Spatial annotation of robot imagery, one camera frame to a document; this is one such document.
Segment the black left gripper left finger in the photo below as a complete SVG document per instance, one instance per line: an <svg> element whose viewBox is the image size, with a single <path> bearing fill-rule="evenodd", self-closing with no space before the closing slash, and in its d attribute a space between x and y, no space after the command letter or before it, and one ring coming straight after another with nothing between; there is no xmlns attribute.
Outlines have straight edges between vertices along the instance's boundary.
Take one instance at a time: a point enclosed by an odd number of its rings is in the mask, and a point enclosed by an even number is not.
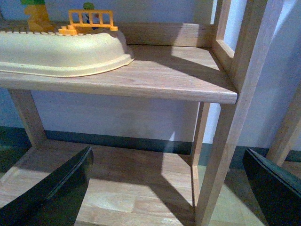
<svg viewBox="0 0 301 226"><path fill-rule="evenodd" d="M94 156L86 147L0 209L2 226L72 226L85 197Z"/></svg>

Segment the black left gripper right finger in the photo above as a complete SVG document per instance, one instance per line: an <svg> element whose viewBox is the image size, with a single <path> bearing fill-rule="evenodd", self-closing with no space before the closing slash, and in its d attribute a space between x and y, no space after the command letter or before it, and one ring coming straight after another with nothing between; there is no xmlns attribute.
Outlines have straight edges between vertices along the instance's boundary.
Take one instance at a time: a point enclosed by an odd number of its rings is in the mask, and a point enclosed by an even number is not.
<svg viewBox="0 0 301 226"><path fill-rule="evenodd" d="M301 179L247 149L243 165L255 198L270 226L301 224Z"/></svg>

